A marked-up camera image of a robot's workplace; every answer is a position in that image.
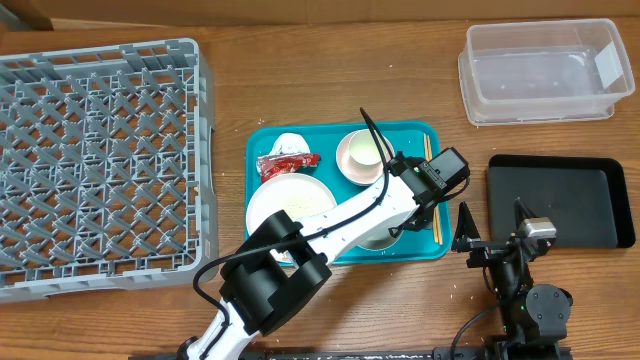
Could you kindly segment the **pink bowl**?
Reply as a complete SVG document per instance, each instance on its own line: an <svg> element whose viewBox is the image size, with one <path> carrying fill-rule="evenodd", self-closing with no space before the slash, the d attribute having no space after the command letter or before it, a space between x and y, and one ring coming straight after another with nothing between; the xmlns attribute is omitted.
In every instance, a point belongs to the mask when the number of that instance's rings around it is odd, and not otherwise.
<svg viewBox="0 0 640 360"><path fill-rule="evenodd" d="M373 167L358 165L349 156L348 142L353 131L346 135L339 143L336 150L336 163L340 172L353 184L369 186L373 184L383 173L383 162Z"/></svg>

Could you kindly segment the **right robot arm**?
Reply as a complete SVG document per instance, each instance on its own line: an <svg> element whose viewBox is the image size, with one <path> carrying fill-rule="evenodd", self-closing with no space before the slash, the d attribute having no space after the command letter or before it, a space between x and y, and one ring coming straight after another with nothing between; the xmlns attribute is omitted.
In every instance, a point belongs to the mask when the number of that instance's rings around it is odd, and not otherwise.
<svg viewBox="0 0 640 360"><path fill-rule="evenodd" d="M557 229L538 217L520 199L514 202L517 229L505 242L484 241L466 203L459 205L451 250L467 253L469 268L483 270L485 286L496 303L475 315L456 333L448 349L451 359L570 359L571 350L558 342L567 337L572 295L549 284L535 284L528 267L556 242ZM499 312L502 335L481 347L459 348L462 335L484 317Z"/></svg>

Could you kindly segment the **grey bowl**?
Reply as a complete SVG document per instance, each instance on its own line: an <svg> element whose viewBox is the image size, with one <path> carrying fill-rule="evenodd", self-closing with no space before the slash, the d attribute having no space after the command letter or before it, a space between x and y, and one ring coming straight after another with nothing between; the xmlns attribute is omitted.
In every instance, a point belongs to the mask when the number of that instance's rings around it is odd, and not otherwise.
<svg viewBox="0 0 640 360"><path fill-rule="evenodd" d="M393 246L403 235L403 231L390 232L388 229L378 232L362 242L358 247L368 251L382 251Z"/></svg>

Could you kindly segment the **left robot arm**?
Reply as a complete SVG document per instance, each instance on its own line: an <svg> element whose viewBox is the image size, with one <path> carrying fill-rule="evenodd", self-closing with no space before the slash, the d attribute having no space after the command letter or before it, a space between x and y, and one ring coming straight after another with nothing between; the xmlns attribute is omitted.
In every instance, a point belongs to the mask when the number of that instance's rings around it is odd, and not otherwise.
<svg viewBox="0 0 640 360"><path fill-rule="evenodd" d="M268 216L235 253L202 267L219 268L218 299L193 280L218 313L201 337L180 345L178 358L239 358L254 337L270 335L302 310L343 254L372 238L430 228L435 208L462 192L469 175L453 147L431 160L398 153L382 178L331 210L297 221L284 211Z"/></svg>

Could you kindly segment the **white cup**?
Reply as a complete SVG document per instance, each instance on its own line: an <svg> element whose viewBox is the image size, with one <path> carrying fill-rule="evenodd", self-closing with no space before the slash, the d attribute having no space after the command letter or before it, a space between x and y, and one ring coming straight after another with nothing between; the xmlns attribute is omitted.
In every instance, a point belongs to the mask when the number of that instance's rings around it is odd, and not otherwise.
<svg viewBox="0 0 640 360"><path fill-rule="evenodd" d="M369 130L354 132L348 142L348 151L353 161L365 167L380 165L389 155L385 142Z"/></svg>

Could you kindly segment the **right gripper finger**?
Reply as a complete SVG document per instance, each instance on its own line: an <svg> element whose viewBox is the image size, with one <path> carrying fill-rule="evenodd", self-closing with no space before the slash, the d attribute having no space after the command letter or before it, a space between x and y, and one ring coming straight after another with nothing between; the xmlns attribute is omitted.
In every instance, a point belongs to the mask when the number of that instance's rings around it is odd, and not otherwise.
<svg viewBox="0 0 640 360"><path fill-rule="evenodd" d="M469 252L480 241L481 238L470 209L465 202L461 202L458 208L458 222L451 250L455 252Z"/></svg>
<svg viewBox="0 0 640 360"><path fill-rule="evenodd" d="M521 226L524 224L525 220L536 217L535 213L521 200L520 197L514 200L514 215L517 234L523 232Z"/></svg>

